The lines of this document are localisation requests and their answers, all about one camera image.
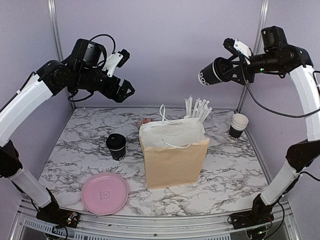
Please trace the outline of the brown paper bag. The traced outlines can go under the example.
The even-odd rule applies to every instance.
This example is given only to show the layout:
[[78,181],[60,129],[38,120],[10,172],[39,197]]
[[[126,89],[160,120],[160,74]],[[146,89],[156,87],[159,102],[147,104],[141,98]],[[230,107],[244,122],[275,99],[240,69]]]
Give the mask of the brown paper bag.
[[210,143],[203,123],[198,117],[168,120],[164,105],[159,114],[160,121],[139,128],[147,188],[196,183]]

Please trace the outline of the black coffee cup lid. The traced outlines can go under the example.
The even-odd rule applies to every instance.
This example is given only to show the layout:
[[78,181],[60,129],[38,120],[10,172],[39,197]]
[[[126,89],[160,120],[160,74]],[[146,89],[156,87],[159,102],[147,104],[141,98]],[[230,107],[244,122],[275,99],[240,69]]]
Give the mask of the black coffee cup lid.
[[223,57],[218,57],[213,62],[214,75],[220,82],[231,81],[231,70],[233,70],[233,68],[233,65]]

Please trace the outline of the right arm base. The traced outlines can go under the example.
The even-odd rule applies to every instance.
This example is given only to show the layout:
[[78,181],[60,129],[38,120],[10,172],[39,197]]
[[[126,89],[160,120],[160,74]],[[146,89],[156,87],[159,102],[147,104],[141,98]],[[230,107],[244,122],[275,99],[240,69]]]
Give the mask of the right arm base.
[[275,204],[276,202],[265,205],[261,194],[258,194],[253,200],[251,210],[230,214],[227,221],[234,230],[272,222],[274,220],[272,209]]

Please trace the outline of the black paper coffee cup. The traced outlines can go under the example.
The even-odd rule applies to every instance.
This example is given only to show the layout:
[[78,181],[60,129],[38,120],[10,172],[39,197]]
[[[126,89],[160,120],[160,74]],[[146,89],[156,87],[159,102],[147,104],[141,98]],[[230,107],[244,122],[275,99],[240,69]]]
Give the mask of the black paper coffee cup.
[[112,158],[116,161],[121,161],[126,157],[126,147],[123,146],[119,149],[109,149]]
[[198,73],[198,81],[203,86],[210,86],[222,83],[223,81],[217,76],[214,68],[214,62],[207,65]]

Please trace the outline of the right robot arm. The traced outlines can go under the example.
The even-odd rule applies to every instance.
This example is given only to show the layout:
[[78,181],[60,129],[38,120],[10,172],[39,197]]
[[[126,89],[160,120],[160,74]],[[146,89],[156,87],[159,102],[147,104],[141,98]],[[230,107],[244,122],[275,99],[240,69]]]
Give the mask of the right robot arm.
[[303,170],[320,156],[320,85],[311,57],[305,49],[288,44],[281,27],[266,27],[261,30],[261,36],[264,53],[257,55],[238,39],[226,38],[223,46],[232,56],[214,60],[211,65],[214,75],[222,83],[233,81],[245,87],[254,82],[256,74],[275,75],[281,79],[289,75],[303,113],[292,115],[265,106],[263,109],[286,118],[304,119],[306,139],[288,148],[278,174],[253,200],[252,209],[247,214],[252,224],[260,223],[267,216],[267,210],[271,210],[281,196],[294,187]]

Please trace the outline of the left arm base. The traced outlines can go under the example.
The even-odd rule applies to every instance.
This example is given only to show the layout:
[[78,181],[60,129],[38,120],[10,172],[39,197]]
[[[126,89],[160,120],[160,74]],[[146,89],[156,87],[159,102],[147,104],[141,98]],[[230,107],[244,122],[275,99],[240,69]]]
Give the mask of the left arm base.
[[39,207],[36,218],[45,222],[58,224],[63,227],[76,228],[79,223],[80,214],[77,211],[60,208],[55,197],[50,194],[51,202],[45,207]]

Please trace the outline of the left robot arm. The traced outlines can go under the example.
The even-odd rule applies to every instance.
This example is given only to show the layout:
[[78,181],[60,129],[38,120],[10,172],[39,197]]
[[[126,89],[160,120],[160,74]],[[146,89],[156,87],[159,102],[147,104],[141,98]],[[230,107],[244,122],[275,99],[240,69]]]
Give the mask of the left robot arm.
[[53,223],[63,219],[63,211],[52,193],[20,162],[11,137],[39,106],[63,89],[72,96],[79,90],[86,90],[91,95],[100,92],[106,98],[122,103],[135,93],[135,89],[129,81],[116,77],[114,71],[129,58],[130,53],[125,49],[113,50],[108,55],[103,45],[92,39],[79,38],[66,59],[50,60],[31,73],[22,88],[0,110],[0,175],[10,179]]

